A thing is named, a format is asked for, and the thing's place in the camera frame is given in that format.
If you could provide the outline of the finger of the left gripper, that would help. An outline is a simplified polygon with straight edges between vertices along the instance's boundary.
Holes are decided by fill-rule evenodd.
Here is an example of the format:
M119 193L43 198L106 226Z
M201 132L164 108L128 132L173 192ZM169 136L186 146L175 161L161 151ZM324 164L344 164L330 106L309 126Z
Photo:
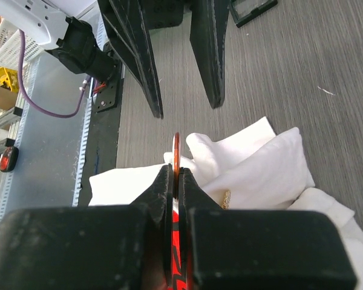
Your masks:
M190 42L211 108L225 100L225 37L229 1L192 1Z
M141 2L97 3L113 51L141 86L153 116L163 118L159 79Z

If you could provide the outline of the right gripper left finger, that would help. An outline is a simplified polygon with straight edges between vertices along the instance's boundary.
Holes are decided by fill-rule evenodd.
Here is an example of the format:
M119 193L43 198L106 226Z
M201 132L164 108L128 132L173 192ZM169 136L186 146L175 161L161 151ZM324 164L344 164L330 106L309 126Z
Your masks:
M0 222L0 289L167 289L173 170L128 205L29 208Z

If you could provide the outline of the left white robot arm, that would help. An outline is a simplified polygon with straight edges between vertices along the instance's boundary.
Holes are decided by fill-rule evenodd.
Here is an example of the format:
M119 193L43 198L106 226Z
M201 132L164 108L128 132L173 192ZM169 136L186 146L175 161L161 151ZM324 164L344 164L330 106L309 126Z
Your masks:
M98 47L89 23L44 1L7 1L5 6L20 18L18 27L71 72L111 80L116 64ZM163 117L163 105L149 32L177 25L190 7L189 39L209 104L223 105L228 1L99 1L98 6L112 50L141 86L155 118Z

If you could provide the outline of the white printed t-shirt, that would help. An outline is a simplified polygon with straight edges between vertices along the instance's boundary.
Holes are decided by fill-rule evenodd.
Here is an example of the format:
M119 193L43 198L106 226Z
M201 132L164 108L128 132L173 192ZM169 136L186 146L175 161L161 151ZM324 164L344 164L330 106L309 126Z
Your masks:
M261 118L220 141L192 133L186 142L192 156L180 165L219 206L230 190L230 210L308 210L330 218L363 289L363 231L353 210L316 187L297 127L276 134Z

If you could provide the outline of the orange round brooch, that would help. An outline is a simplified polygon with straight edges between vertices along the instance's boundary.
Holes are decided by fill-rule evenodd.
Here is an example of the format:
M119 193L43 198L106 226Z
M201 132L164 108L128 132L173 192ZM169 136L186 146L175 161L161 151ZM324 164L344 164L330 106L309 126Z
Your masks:
M178 182L180 174L180 134L175 133L173 137L173 159L172 159L172 169L174 172L174 190L173 197L178 199Z

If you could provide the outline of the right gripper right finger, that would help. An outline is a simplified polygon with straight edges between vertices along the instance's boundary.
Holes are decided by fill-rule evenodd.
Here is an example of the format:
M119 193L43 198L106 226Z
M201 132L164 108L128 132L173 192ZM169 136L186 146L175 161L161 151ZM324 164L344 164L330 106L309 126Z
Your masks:
M354 289L358 283L325 214L225 210L189 169L180 171L178 201L188 289Z

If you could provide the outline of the gold flower brooch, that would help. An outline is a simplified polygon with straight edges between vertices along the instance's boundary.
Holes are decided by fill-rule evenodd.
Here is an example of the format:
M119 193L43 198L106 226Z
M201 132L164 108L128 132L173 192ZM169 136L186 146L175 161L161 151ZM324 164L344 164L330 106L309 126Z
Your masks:
M225 210L230 209L230 202L231 202L231 191L227 190L223 195L223 201L221 207Z

